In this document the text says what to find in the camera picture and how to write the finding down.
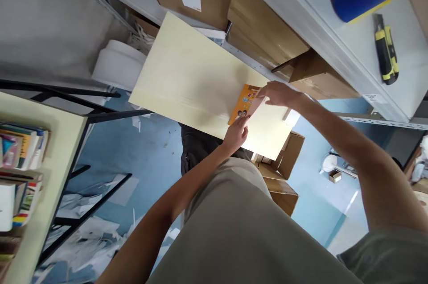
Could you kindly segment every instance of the person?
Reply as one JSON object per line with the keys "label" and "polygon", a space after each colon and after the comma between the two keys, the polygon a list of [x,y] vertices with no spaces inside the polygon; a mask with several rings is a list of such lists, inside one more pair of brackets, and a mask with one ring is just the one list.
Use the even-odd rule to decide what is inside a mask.
{"label": "person", "polygon": [[[299,112],[358,171],[369,233],[336,259],[288,217],[240,148],[251,133],[248,117],[223,141],[182,125],[183,177],[150,208],[98,284],[427,282],[428,218],[394,161],[285,84],[268,83],[264,96]],[[150,275],[184,209],[180,234]]]}

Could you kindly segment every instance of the metal shelf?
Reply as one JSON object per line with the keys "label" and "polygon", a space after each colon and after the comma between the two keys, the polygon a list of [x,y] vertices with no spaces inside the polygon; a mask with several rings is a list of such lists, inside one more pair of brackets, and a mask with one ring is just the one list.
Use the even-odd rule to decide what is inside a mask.
{"label": "metal shelf", "polygon": [[371,16],[346,24],[330,0],[265,0],[311,47],[384,118],[409,122],[428,89],[428,45],[409,0],[393,0],[379,10],[390,25],[400,78],[382,84]]}

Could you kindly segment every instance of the grey wall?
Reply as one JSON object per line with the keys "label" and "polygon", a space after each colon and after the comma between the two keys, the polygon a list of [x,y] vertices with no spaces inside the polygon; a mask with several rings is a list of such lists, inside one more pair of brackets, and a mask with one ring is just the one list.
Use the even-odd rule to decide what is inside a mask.
{"label": "grey wall", "polygon": [[103,87],[98,52],[128,35],[95,0],[0,0],[0,78]]}

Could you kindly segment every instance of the cream foam board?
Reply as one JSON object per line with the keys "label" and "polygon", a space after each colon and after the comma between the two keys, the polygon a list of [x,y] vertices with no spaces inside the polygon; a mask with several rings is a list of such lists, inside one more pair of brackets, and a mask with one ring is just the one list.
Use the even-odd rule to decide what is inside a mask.
{"label": "cream foam board", "polygon": [[[268,80],[167,13],[129,102],[223,139],[244,84]],[[276,159],[291,126],[287,108],[262,104],[248,121],[243,148]]]}

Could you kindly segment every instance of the left hand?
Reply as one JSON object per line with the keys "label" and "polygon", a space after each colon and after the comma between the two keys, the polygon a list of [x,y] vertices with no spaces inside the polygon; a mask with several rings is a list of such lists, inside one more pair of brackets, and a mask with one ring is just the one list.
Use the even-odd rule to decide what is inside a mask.
{"label": "left hand", "polygon": [[227,152],[228,156],[231,156],[236,152],[242,144],[247,140],[248,127],[245,125],[251,116],[238,118],[228,128],[222,147]]}

